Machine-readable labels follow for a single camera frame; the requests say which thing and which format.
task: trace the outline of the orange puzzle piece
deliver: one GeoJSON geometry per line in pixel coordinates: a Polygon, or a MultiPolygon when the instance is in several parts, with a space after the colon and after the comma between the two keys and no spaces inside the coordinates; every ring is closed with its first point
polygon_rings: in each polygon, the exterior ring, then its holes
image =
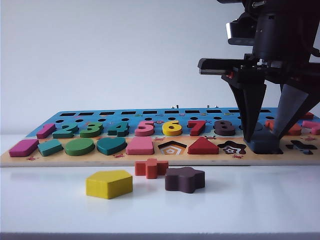
{"type": "Polygon", "coordinates": [[[158,175],[165,175],[168,167],[168,161],[158,161],[156,158],[149,158],[147,161],[135,161],[134,173],[136,176],[156,179],[158,175]]]}
{"type": "MultiPolygon", "coordinates": [[[[269,128],[270,130],[273,130],[274,129],[274,123],[275,121],[274,120],[266,120],[264,125],[269,128]]],[[[286,133],[287,135],[292,135],[292,136],[299,136],[301,135],[301,126],[299,124],[294,124],[290,129],[289,131],[286,133]]]]}

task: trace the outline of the red triangle block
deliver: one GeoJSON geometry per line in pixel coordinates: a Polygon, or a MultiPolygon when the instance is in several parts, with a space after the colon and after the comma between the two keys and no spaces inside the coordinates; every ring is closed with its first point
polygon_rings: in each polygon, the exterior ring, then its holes
{"type": "Polygon", "coordinates": [[[189,146],[188,154],[219,154],[219,147],[201,136],[189,146]]]}

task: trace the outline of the teal heart block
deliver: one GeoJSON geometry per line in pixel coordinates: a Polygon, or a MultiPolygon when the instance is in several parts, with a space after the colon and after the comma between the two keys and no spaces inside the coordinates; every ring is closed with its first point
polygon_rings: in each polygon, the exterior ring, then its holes
{"type": "Polygon", "coordinates": [[[104,137],[96,142],[96,147],[100,153],[112,155],[127,147],[124,137],[104,137]]]}

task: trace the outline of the wooden puzzle board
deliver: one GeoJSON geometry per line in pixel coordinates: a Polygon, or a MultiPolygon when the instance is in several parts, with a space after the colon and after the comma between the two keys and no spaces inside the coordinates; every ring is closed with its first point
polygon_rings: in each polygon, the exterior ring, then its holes
{"type": "MultiPolygon", "coordinates": [[[[266,120],[275,118],[277,108],[263,108],[258,122],[264,125],[266,120]]],[[[94,110],[94,111],[63,111],[58,112],[46,122],[41,124],[26,139],[36,139],[36,133],[45,124],[55,124],[57,130],[62,129],[65,123],[77,123],[79,131],[86,129],[88,123],[99,122],[103,124],[103,132],[93,137],[95,146],[101,138],[116,138],[108,135],[108,128],[119,122],[127,122],[129,134],[125,137],[129,144],[134,137],[135,129],[141,121],[154,121],[154,134],[152,144],[154,154],[152,155],[128,155],[123,149],[113,155],[104,155],[97,147],[88,154],[81,156],[67,155],[64,150],[49,156],[42,156],[38,150],[26,157],[10,157],[6,151],[1,156],[1,167],[70,167],[70,166],[133,166],[135,161],[145,161],[149,158],[169,161],[170,165],[320,165],[320,141],[317,135],[311,135],[310,129],[302,128],[302,134],[297,136],[286,135],[280,141],[280,149],[283,154],[255,154],[247,146],[245,154],[219,148],[219,154],[188,154],[188,147],[199,137],[205,137],[215,145],[222,145],[226,141],[246,145],[244,142],[240,125],[240,114],[237,108],[179,108],[179,109],[131,109],[131,110],[94,110]],[[182,126],[182,134],[179,136],[166,136],[162,133],[162,125],[165,122],[178,120],[182,126]],[[190,120],[205,121],[205,129],[199,136],[190,136],[190,128],[187,127],[190,120]],[[230,121],[235,126],[234,136],[220,136],[215,133],[214,122],[218,120],[230,121]],[[291,141],[300,141],[303,144],[313,145],[317,149],[310,150],[312,154],[305,154],[302,150],[294,147],[291,141]],[[174,141],[167,148],[159,147],[165,143],[174,141]]],[[[316,116],[313,122],[320,122],[316,116]]],[[[74,139],[80,138],[79,131],[75,132],[73,138],[59,138],[63,148],[74,139]]],[[[39,143],[51,140],[49,135],[46,139],[39,139],[39,143]]]]}

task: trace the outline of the rectangular slot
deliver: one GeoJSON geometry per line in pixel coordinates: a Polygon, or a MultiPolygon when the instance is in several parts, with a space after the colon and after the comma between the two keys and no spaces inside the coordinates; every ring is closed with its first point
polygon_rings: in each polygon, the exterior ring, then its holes
{"type": "Polygon", "coordinates": [[[79,113],[78,116],[91,116],[93,114],[94,114],[94,112],[81,112],[81,113],[79,113]]]}
{"type": "Polygon", "coordinates": [[[184,112],[186,114],[199,114],[200,113],[199,110],[185,110],[184,112]]]}
{"type": "Polygon", "coordinates": [[[222,113],[221,110],[207,110],[206,112],[208,114],[221,114],[222,113]]]}
{"type": "Polygon", "coordinates": [[[144,111],[142,114],[157,114],[158,111],[144,111]]]}
{"type": "Polygon", "coordinates": [[[165,114],[178,114],[178,110],[170,110],[170,111],[164,111],[165,114]]]}
{"type": "Polygon", "coordinates": [[[74,116],[76,115],[75,112],[66,112],[66,113],[62,113],[60,116],[74,116]]]}
{"type": "Polygon", "coordinates": [[[121,113],[121,115],[129,115],[129,114],[136,114],[136,112],[135,111],[123,111],[121,113]]]}
{"type": "Polygon", "coordinates": [[[260,113],[271,113],[269,109],[261,109],[260,113]]]}
{"type": "Polygon", "coordinates": [[[104,111],[104,112],[100,112],[99,115],[113,115],[113,114],[115,114],[114,111],[104,111]]]}

